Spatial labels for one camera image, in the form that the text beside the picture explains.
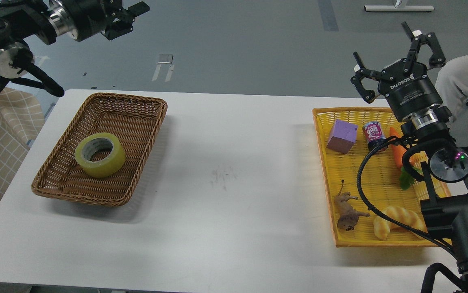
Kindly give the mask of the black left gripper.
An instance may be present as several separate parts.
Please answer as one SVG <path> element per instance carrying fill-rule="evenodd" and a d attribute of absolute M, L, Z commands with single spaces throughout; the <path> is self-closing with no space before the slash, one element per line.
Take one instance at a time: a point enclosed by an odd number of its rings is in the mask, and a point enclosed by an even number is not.
<path fill-rule="evenodd" d="M 124 8 L 122 0 L 62 0 L 68 34 L 81 42 L 101 33 L 109 41 L 133 31 L 136 18 L 150 11 L 145 2 Z"/>

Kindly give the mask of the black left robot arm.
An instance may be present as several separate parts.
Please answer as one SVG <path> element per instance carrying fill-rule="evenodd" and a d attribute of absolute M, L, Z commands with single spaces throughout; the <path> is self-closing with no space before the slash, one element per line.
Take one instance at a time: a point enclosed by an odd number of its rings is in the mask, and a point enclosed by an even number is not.
<path fill-rule="evenodd" d="M 124 8 L 120 0 L 0 1 L 0 94 L 9 82 L 43 89 L 62 97 L 64 89 L 35 63 L 24 39 L 37 36 L 44 44 L 70 35 L 81 42 L 101 33 L 112 40 L 133 30 L 139 15 L 150 11 L 143 1 Z"/>

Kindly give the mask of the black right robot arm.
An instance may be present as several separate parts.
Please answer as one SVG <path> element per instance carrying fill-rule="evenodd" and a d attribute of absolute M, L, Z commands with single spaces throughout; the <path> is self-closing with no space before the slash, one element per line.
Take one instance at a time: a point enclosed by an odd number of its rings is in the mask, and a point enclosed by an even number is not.
<path fill-rule="evenodd" d="M 442 105 L 427 74 L 429 69 L 441 68 L 446 63 L 436 34 L 414 33 L 406 22 L 401 25 L 411 42 L 405 58 L 375 71 L 366 68 L 358 53 L 353 53 L 357 66 L 351 83 L 367 103 L 372 103 L 377 93 L 383 95 L 403 132 L 403 137 L 389 137 L 366 155 L 357 172 L 357 191 L 379 218 L 414 232 L 455 258 L 459 275 L 435 263 L 426 270 L 422 293 L 433 291 L 438 272 L 468 293 L 468 146 L 458 147 L 451 137 L 447 127 L 451 111 Z M 364 78 L 377 81 L 377 91 L 365 89 Z M 428 199 L 420 202 L 427 232 L 392 219 L 375 208 L 364 194 L 361 178 L 366 163 L 390 144 L 407 147 L 403 167 L 427 187 Z"/>

